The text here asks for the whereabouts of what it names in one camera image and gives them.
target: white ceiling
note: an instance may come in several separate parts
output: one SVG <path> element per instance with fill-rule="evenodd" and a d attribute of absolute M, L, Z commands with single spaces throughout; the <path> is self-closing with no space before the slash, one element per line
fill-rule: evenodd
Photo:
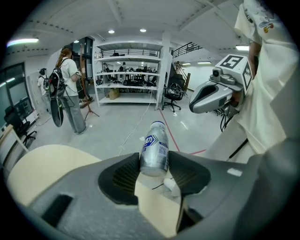
<path fill-rule="evenodd" d="M 171 33 L 174 46 L 194 42 L 214 58 L 244 44 L 234 32 L 242 0 L 46 0 L 28 16 L 13 38 L 37 37 L 38 44 L 16 45 L 8 52 L 52 53 L 89 35 L 161 39 Z"/>

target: plastic bottle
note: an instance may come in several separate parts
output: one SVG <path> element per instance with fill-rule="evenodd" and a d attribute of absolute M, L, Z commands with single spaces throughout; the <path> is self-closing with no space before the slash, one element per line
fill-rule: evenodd
<path fill-rule="evenodd" d="M 153 122 L 142 148 L 141 173 L 151 177 L 166 174 L 169 168 L 168 144 L 165 124 L 160 121 Z"/>

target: white shelving unit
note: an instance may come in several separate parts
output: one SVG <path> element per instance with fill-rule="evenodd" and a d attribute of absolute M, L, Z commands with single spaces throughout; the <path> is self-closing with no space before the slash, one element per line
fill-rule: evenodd
<path fill-rule="evenodd" d="M 125 56 L 104 56 L 103 58 L 97 58 L 94 59 L 93 65 L 97 62 L 108 63 L 108 62 L 126 62 L 127 65 L 129 65 L 128 62 L 145 62 L 145 63 L 156 63 L 158 64 L 157 70 L 160 69 L 160 64 L 162 59 L 160 58 L 160 51 L 162 49 L 163 45 L 159 42 L 147 42 L 147 41 L 118 41 L 118 42 L 103 42 L 99 45 L 94 46 L 93 49 L 93 57 L 94 52 L 96 50 L 101 49 L 102 51 L 123 51 L 125 53 Z M 157 77 L 157 87 L 150 87 L 150 86 L 126 86 L 123 84 L 118 83 L 107 83 L 104 82 L 101 85 L 96 84 L 96 78 L 97 76 L 105 76 L 105 75 L 151 75 Z M 164 81 L 160 80 L 160 73 L 144 73 L 144 72 L 102 72 L 102 73 L 95 73 L 95 68 L 93 67 L 93 78 L 94 78 L 94 86 L 95 86 L 95 92 L 96 92 L 96 99 L 98 102 L 98 106 L 102 103 L 145 103 L 145 104 L 158 104 L 159 99 L 159 89 L 158 89 L 158 81 Z M 120 96 L 114 100 L 110 100 L 107 97 L 104 97 L 102 99 L 99 99 L 98 97 L 98 89 L 109 89 L 109 88 L 127 88 L 127 89 L 146 89 L 151 90 L 152 95 L 147 91 L 147 93 L 140 93 L 140 92 L 126 92 L 126 93 L 120 93 Z"/>
<path fill-rule="evenodd" d="M 143 73 L 143 72 L 111 72 L 111 73 L 97 73 L 95 76 L 102 76 L 102 75 L 151 75 L 151 76 L 159 76 L 158 73 Z"/>
<path fill-rule="evenodd" d="M 126 86 L 119 83 L 103 83 L 101 85 L 96 86 L 96 88 L 132 88 L 132 89 L 157 90 L 157 87 Z"/>
<path fill-rule="evenodd" d="M 99 103 L 156 103 L 155 95 L 149 93 L 120 93 L 120 96 L 115 100 L 110 100 L 108 97 L 102 98 Z"/>
<path fill-rule="evenodd" d="M 102 62 L 115 62 L 115 61 L 147 61 L 147 62 L 154 62 L 159 63 L 161 61 L 160 58 L 148 55 L 125 55 L 125 56 L 117 56 L 117 57 L 103 57 L 97 58 L 95 61 L 102 61 Z"/>

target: gray floor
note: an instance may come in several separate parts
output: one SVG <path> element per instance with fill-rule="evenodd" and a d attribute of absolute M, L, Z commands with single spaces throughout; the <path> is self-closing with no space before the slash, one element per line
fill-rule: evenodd
<path fill-rule="evenodd" d="M 169 106 L 163 111 L 155 111 L 154 105 L 150 105 L 140 125 L 124 145 L 122 155 L 141 151 L 142 138 L 146 136 L 151 123 L 154 121 L 162 121 L 167 124 L 169 150 L 201 155 L 201 152 L 207 149 L 220 135 L 221 117 L 212 112 L 192 113 L 188 107 L 188 98 L 184 97 L 177 102 L 182 109 L 181 111 L 175 109 L 175 113 L 172 112 Z M 49 119 L 49 115 L 49 120 L 46 123 L 47 119 L 39 120 L 37 125 L 33 127 L 37 131 L 37 135 L 36 140 L 29 146 L 29 150 L 47 144 L 62 144 L 83 150 L 101 160 L 118 156 L 120 146 L 136 127 L 148 105 L 104 104 L 99 108 L 97 103 L 93 102 L 90 106 L 100 117 L 89 113 L 86 121 L 89 128 L 84 134 L 74 134 L 66 115 L 60 128 L 55 126 L 52 119 Z M 87 107 L 82 109 L 82 115 L 85 116 L 87 111 Z M 143 177 L 141 181 L 148 187 L 154 188 L 160 185 L 163 179 L 151 180 Z M 170 192 L 164 186 L 157 188 L 156 191 L 170 195 Z"/>

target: tripod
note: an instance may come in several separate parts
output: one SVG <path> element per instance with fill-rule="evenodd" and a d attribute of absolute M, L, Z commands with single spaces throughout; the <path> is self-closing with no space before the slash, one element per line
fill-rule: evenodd
<path fill-rule="evenodd" d="M 89 100 L 88 100 L 88 96 L 86 95 L 86 91 L 85 91 L 85 84 L 84 84 L 84 78 L 83 78 L 83 77 L 81 78 L 81 84 L 82 84 L 82 88 L 83 88 L 83 92 L 84 92 L 85 98 L 87 99 L 87 103 L 88 103 L 88 112 L 87 112 L 87 114 L 85 115 L 84 120 L 86 120 L 86 118 L 88 117 L 88 114 L 89 114 L 89 113 L 93 113 L 93 114 L 95 114 L 96 116 L 99 117 L 99 115 L 96 114 L 95 112 L 93 112 L 93 111 L 91 110 L 91 108 L 90 108 L 90 103 L 89 103 Z"/>
<path fill-rule="evenodd" d="M 80 44 L 80 71 L 81 71 L 81 73 L 82 73 L 82 76 L 81 76 L 81 84 L 82 84 L 84 96 L 85 96 L 85 98 L 87 99 L 88 109 L 89 109 L 89 110 L 88 110 L 88 113 L 85 115 L 84 120 L 86 120 L 86 118 L 88 117 L 88 114 L 89 114 L 89 113 L 93 113 L 93 114 L 95 114 L 96 116 L 99 117 L 98 114 L 96 114 L 95 112 L 93 112 L 93 111 L 91 110 L 91 108 L 90 108 L 90 103 L 89 103 L 89 100 L 88 100 L 88 96 L 86 95 L 85 84 L 84 84 L 85 77 L 83 76 L 83 74 L 85 74 L 85 73 L 83 73 L 82 45 L 81 45 L 81 44 Z"/>

